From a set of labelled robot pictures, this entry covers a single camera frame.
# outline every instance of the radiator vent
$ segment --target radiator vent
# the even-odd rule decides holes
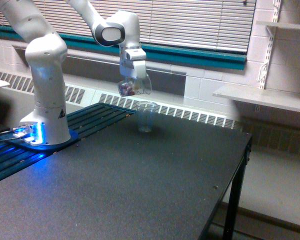
[[[34,83],[30,77],[0,71],[0,80],[10,84],[7,86],[8,89],[28,94],[35,92]],[[95,92],[95,89],[66,84],[64,89],[65,101],[68,104],[86,107],[91,104]]]
[[[132,110],[137,109],[137,103],[139,101],[144,101],[137,97],[124,98],[113,93],[105,93],[104,91],[99,96],[98,101],[100,103],[112,104]],[[157,104],[158,107],[155,110],[157,113],[221,128],[249,132],[253,134],[253,145],[300,155],[300,131],[254,121],[241,122],[229,119],[224,115],[199,110],[196,111],[186,107],[177,107],[160,102],[157,102]]]

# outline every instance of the window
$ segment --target window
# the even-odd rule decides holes
[[[63,0],[34,0],[59,33],[91,36]],[[90,0],[107,18],[118,10],[139,16],[141,42],[246,54],[256,0]],[[0,25],[9,25],[0,12]]]

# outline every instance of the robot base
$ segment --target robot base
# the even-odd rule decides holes
[[[65,149],[66,147],[79,141],[79,136],[78,136],[77,132],[69,129],[69,133],[70,133],[71,138],[68,141],[61,143],[61,144],[55,144],[55,145],[32,146],[32,145],[26,143],[25,141],[23,141],[22,139],[7,140],[7,142],[11,143],[13,145],[17,145],[20,148],[24,148],[24,149],[28,149],[28,150],[34,150],[37,152],[52,152],[53,153],[53,152],[57,152],[62,149]],[[11,139],[11,138],[14,138],[12,133],[3,134],[0,136],[0,140]]]

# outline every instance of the wire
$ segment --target wire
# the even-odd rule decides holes
[[[11,141],[11,140],[16,140],[16,139],[23,139],[23,138],[24,138],[24,136],[0,139],[0,142]]]
[[[12,132],[13,132],[12,130],[2,131],[2,132],[0,132],[0,135],[9,134],[9,133],[12,133]]]

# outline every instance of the clear plastic cup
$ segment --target clear plastic cup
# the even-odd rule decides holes
[[[138,130],[141,133],[152,131],[157,104],[155,102],[140,101],[137,104]]]
[[[145,78],[131,78],[126,77],[124,80],[118,82],[118,91],[121,97],[128,97],[140,94],[151,94],[152,86],[149,75]]]

